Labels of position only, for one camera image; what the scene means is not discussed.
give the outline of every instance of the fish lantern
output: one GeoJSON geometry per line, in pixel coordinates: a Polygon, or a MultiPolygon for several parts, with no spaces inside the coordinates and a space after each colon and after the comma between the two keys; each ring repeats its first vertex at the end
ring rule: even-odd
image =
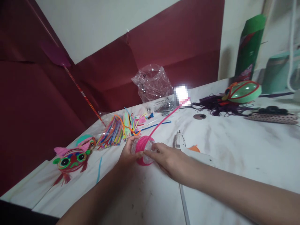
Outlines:
{"type": "Polygon", "coordinates": [[[222,100],[229,100],[234,103],[248,103],[255,100],[261,93],[261,85],[254,81],[235,82],[226,89],[222,100]]]}
{"type": "Polygon", "coordinates": [[[91,151],[88,149],[90,146],[90,142],[86,144],[73,148],[63,148],[63,147],[56,147],[54,151],[59,156],[59,158],[53,161],[53,164],[58,165],[58,169],[60,170],[61,174],[54,182],[53,186],[58,184],[61,180],[64,180],[62,185],[65,183],[67,184],[71,180],[71,176],[69,173],[79,170],[83,172],[88,167],[88,157],[91,151]]]}

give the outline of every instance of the hand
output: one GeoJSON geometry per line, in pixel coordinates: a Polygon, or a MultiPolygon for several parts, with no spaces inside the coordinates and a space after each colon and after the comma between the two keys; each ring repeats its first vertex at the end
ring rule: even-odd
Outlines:
{"type": "Polygon", "coordinates": [[[122,150],[119,161],[116,166],[125,169],[134,164],[138,159],[143,157],[143,152],[138,152],[135,155],[131,154],[131,147],[135,139],[138,139],[139,136],[131,136],[127,139],[126,144],[122,150]]]}
{"type": "Polygon", "coordinates": [[[156,161],[163,172],[185,186],[196,188],[196,181],[201,177],[198,168],[203,166],[202,163],[187,156],[180,149],[163,143],[153,144],[152,150],[154,152],[144,151],[144,154],[156,161]]]}

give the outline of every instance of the green eye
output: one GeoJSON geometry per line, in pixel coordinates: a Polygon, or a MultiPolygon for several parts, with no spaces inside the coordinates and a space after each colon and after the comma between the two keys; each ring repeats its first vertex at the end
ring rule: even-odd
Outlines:
{"type": "Polygon", "coordinates": [[[77,156],[77,160],[80,162],[83,162],[86,159],[86,155],[85,154],[80,154],[77,156]]]}
{"type": "Polygon", "coordinates": [[[59,169],[64,169],[70,164],[71,160],[69,158],[63,158],[60,161],[60,168],[59,169]]]}

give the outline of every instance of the white table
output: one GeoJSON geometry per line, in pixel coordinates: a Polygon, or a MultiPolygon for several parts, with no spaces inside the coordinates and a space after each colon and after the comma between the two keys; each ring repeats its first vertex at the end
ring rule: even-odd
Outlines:
{"type": "MultiPolygon", "coordinates": [[[[228,80],[221,80],[192,90],[192,101],[209,94],[224,92],[228,80]]],[[[258,98],[255,107],[277,105],[294,113],[300,105],[291,96],[258,98]]],[[[146,108],[155,108],[153,102],[129,108],[134,115],[146,108]]],[[[198,145],[202,153],[214,159],[216,167],[250,179],[300,193],[300,127],[296,125],[265,123],[240,116],[214,117],[207,111],[204,120],[195,120],[194,109],[181,109],[172,123],[164,124],[152,136],[156,142],[173,146],[180,130],[187,147],[198,145]]],[[[95,122],[83,134],[97,135],[103,129],[95,122]]],[[[149,135],[153,128],[142,135],[149,135]]],[[[75,147],[72,142],[68,147],[75,147]]],[[[51,187],[59,171],[49,162],[28,182],[7,197],[7,201],[32,208],[33,211],[61,217],[82,195],[95,184],[102,157],[100,178],[115,165],[124,144],[101,151],[93,151],[85,172],[76,171],[71,181],[51,187]]],[[[106,215],[104,224],[185,224],[179,185],[163,174],[157,165],[136,165],[135,177],[106,215]]],[[[191,224],[251,224],[243,216],[211,197],[190,188],[184,188],[191,224]]]]}

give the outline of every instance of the pink patterned case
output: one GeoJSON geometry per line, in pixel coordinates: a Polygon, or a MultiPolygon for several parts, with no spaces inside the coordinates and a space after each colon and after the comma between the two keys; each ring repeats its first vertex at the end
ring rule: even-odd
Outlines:
{"type": "Polygon", "coordinates": [[[265,113],[252,113],[247,117],[250,120],[270,122],[270,123],[284,123],[284,124],[297,124],[298,117],[292,114],[289,115],[276,115],[265,113]]]}

